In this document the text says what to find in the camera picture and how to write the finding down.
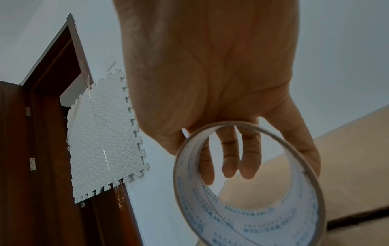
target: door frame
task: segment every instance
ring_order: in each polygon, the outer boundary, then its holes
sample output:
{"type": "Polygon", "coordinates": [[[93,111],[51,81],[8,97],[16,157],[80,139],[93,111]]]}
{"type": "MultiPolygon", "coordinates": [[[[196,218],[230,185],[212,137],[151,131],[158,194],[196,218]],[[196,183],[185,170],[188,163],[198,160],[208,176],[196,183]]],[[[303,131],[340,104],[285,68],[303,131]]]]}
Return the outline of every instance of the door frame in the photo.
{"type": "MultiPolygon", "coordinates": [[[[77,57],[79,65],[78,74],[81,73],[84,81],[88,79],[89,83],[93,84],[77,27],[71,14],[69,14],[65,24],[21,83],[25,91],[26,106],[31,108],[28,137],[35,143],[33,144],[32,152],[36,156],[36,166],[40,172],[41,191],[44,197],[42,205],[45,209],[47,241],[49,245],[67,245],[66,238],[69,236],[73,237],[73,240],[78,240],[79,243],[82,242],[79,245],[86,245],[85,238],[82,235],[83,232],[77,226],[67,228],[67,232],[64,232],[64,229],[60,227],[60,224],[65,225],[68,222],[82,223],[82,221],[80,212],[74,208],[76,205],[71,206],[67,203],[59,202],[59,197],[65,196],[68,199],[70,195],[73,197],[69,193],[72,188],[71,184],[69,187],[71,180],[69,175],[70,167],[68,169],[59,167],[68,161],[70,155],[68,152],[65,154],[60,151],[59,157],[57,157],[58,154],[54,155],[53,150],[49,148],[50,145],[58,144],[58,147],[64,151],[63,141],[59,143],[50,137],[54,131],[61,136],[63,136],[63,133],[58,132],[60,127],[55,125],[55,120],[50,122],[52,119],[49,119],[47,114],[44,114],[44,112],[52,112],[53,115],[50,115],[50,117],[59,117],[54,105],[58,105],[57,100],[59,100],[60,94],[73,82],[73,80],[68,78],[59,78],[55,82],[48,81],[47,77],[45,77],[55,70],[54,67],[58,69],[58,63],[66,56],[66,50],[72,48],[71,46],[74,46],[77,57]],[[62,185],[63,187],[56,184],[56,175],[66,180],[65,184],[62,185]]],[[[74,76],[76,73],[77,68],[72,70],[69,76],[74,76]]],[[[131,246],[143,245],[126,186],[121,184],[112,190],[115,191],[117,202],[120,203],[121,209],[118,219],[120,220],[120,228],[126,242],[131,242],[131,246]]]]}

